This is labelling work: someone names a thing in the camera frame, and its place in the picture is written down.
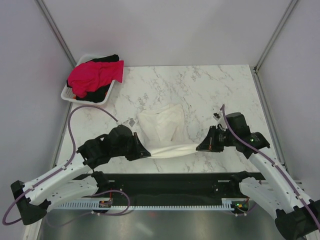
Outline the white t-shirt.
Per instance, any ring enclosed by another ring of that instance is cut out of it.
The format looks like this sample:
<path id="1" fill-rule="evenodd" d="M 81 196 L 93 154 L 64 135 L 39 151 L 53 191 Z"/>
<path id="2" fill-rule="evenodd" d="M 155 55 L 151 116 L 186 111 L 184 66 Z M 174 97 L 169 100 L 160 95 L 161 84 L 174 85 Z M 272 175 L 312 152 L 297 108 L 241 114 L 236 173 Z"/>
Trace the white t-shirt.
<path id="1" fill-rule="evenodd" d="M 188 136 L 181 104 L 170 103 L 137 115 L 145 136 L 143 145 L 151 159 L 169 159 L 196 153 L 197 143 Z"/>

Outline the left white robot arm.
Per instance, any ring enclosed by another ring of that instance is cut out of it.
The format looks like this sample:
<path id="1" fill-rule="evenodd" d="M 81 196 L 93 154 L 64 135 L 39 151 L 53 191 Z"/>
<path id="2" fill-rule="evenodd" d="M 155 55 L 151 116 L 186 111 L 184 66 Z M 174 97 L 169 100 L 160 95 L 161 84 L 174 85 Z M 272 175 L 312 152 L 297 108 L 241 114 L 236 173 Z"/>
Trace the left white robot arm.
<path id="1" fill-rule="evenodd" d="M 115 157 L 134 161 L 151 156 L 137 133 L 124 125 L 87 140 L 76 153 L 81 155 L 80 159 L 60 164 L 34 180 L 17 180 L 11 184 L 14 204 L 20 213 L 19 221 L 25 226 L 41 220 L 66 202 L 94 195 L 104 197 L 109 193 L 110 182 L 103 172 L 94 171 L 82 180 L 78 180 L 78 176 L 107 164 Z"/>

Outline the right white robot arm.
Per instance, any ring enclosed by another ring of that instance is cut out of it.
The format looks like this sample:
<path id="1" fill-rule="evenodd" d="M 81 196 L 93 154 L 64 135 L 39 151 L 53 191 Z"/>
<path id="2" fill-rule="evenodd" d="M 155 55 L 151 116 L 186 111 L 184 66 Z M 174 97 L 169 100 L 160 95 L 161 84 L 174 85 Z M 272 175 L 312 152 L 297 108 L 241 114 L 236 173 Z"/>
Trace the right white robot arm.
<path id="1" fill-rule="evenodd" d="M 217 124 L 209 127 L 197 151 L 221 153 L 226 147 L 234 147 L 260 171 L 272 188 L 268 190 L 250 173 L 242 171 L 231 176 L 230 193 L 235 197 L 244 195 L 263 208 L 286 240 L 296 240 L 318 231 L 319 200 L 312 200 L 279 160 L 268 156 L 271 145 L 267 139 L 260 132 L 251 132 L 240 112 L 228 115 L 219 112 L 213 116 Z"/>

